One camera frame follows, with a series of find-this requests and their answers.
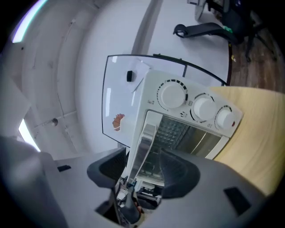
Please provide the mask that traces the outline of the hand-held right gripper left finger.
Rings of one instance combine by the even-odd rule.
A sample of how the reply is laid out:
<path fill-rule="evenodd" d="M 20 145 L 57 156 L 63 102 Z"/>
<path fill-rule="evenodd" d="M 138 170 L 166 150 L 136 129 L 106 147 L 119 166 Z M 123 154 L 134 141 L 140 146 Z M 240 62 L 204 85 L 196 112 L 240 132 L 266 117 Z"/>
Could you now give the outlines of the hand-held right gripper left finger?
<path fill-rule="evenodd" d="M 126 167 L 126 148 L 116 148 L 98 155 L 99 159 L 88 166 L 87 175 L 98 187 L 112 189 Z"/>

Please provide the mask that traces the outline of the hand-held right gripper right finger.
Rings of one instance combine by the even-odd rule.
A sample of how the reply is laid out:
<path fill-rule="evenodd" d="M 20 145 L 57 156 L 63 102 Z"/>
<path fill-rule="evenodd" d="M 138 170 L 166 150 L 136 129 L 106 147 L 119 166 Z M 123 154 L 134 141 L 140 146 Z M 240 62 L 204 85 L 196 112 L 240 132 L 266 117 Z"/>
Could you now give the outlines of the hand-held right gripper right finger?
<path fill-rule="evenodd" d="M 200 180 L 200 171 L 195 164 L 163 148 L 159 150 L 159 167 L 164 181 L 163 199 L 184 197 Z"/>

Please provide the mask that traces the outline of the white plastic tray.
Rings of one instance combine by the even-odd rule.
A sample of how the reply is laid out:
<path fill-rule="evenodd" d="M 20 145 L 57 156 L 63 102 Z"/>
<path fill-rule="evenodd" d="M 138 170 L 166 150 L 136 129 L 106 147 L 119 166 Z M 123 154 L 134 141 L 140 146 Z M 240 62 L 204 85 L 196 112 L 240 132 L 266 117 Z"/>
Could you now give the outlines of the white plastic tray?
<path fill-rule="evenodd" d="M 184 104 L 176 109 L 166 108 L 159 96 L 162 86 L 171 81 L 179 83 L 186 94 Z M 202 121 L 195 115 L 193 107 L 198 98 L 209 98 L 215 102 L 216 114 L 212 119 Z M 221 129 L 216 122 L 218 113 L 223 109 L 230 110 L 234 114 L 235 121 L 228 130 Z M 161 148 L 214 159 L 234 135 L 243 118 L 239 108 L 212 92 L 208 87 L 187 78 L 157 70 L 149 71 L 142 82 L 142 94 L 138 103 L 135 126 L 145 118 L 148 111 L 162 114 L 163 117 L 151 150 L 135 180 L 157 186 L 164 185 L 159 168 Z"/>

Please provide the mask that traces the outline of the large white oven knob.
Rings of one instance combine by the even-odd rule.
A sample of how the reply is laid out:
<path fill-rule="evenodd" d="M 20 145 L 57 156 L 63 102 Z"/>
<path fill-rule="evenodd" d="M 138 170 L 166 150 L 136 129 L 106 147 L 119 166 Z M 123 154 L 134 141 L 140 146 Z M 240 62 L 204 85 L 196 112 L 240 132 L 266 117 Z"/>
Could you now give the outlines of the large white oven knob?
<path fill-rule="evenodd" d="M 177 82 L 168 82 L 162 86 L 159 96 L 163 105 L 169 109 L 176 109 L 184 104 L 186 94 L 184 88 Z"/>

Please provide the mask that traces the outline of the whiteboard on black stand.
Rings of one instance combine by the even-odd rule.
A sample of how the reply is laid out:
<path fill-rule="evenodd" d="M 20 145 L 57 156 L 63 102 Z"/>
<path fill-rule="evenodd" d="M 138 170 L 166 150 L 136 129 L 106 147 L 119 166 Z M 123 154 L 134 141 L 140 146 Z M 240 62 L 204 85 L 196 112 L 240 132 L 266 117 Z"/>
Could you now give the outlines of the whiteboard on black stand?
<path fill-rule="evenodd" d="M 189 78 L 205 86 L 221 86 L 228 83 L 229 62 L 224 65 L 214 63 L 212 67 L 198 66 L 182 59 L 161 54 L 150 55 L 109 55 L 106 60 L 102 89 L 102 132 L 118 143 L 130 147 L 137 118 L 138 103 L 142 94 L 142 81 L 131 93 L 126 81 L 126 73 L 131 62 L 141 59 L 151 65 L 151 69 Z M 117 114 L 124 114 L 120 130 L 115 131 L 113 120 Z"/>

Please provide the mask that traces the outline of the long ceiling light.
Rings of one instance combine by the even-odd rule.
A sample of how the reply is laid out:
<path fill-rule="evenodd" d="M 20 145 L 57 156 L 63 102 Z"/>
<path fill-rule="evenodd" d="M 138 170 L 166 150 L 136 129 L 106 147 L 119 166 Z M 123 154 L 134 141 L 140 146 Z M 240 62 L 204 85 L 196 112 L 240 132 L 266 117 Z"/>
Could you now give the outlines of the long ceiling light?
<path fill-rule="evenodd" d="M 18 25 L 16 26 L 15 32 L 12 36 L 12 43 L 20 43 L 22 42 L 25 33 L 30 26 L 32 20 L 37 15 L 37 13 L 41 10 L 41 8 L 46 4 L 48 0 L 38 0 L 24 15 L 24 17 L 20 20 Z"/>
<path fill-rule="evenodd" d="M 38 152 L 40 152 L 40 148 L 37 146 L 37 144 L 35 143 L 32 135 L 30 134 L 27 125 L 25 123 L 25 120 L 22 119 L 18 131 L 22 137 L 22 139 L 29 145 L 33 146 Z"/>

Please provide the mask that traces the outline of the wooden desk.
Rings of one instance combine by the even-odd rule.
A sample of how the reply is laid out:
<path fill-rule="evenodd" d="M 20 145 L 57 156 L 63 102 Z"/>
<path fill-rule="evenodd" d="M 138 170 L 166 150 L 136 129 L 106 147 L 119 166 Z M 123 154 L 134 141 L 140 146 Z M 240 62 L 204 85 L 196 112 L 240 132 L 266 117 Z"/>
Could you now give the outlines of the wooden desk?
<path fill-rule="evenodd" d="M 212 87 L 244 114 L 215 160 L 240 173 L 265 195 L 285 173 L 285 94 L 250 87 Z"/>

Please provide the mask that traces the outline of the white paper sheet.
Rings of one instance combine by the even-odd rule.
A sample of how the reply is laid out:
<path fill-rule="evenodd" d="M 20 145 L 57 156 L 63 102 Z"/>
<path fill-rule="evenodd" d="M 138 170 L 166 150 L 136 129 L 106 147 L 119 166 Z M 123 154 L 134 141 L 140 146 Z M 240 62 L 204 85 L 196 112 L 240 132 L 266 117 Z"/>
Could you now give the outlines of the white paper sheet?
<path fill-rule="evenodd" d="M 132 71 L 132 81 L 128 86 L 131 93 L 133 93 L 137 89 L 137 87 L 150 69 L 151 65 L 141 59 L 135 58 L 131 62 L 129 70 Z"/>

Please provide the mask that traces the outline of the black office chair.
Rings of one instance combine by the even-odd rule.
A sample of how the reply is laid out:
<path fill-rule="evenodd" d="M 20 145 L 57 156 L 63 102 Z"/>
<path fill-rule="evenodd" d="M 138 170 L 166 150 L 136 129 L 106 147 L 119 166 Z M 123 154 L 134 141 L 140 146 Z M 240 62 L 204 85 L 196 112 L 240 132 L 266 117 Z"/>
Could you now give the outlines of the black office chair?
<path fill-rule="evenodd" d="M 263 23 L 255 25 L 255 21 L 251 18 L 252 4 L 249 0 L 224 0 L 222 5 L 219 5 L 214 0 L 198 0 L 195 6 L 195 20 L 201 18 L 205 5 L 208 6 L 208 11 L 213 9 L 221 14 L 222 26 L 213 22 L 187 27 L 183 24 L 178 24 L 175 26 L 173 33 L 180 38 L 214 35 L 234 45 L 243 43 L 244 39 L 247 38 L 248 43 L 245 51 L 247 62 L 251 61 L 249 52 L 256 38 L 269 50 L 273 60 L 277 60 L 274 51 L 258 34 L 266 26 Z"/>

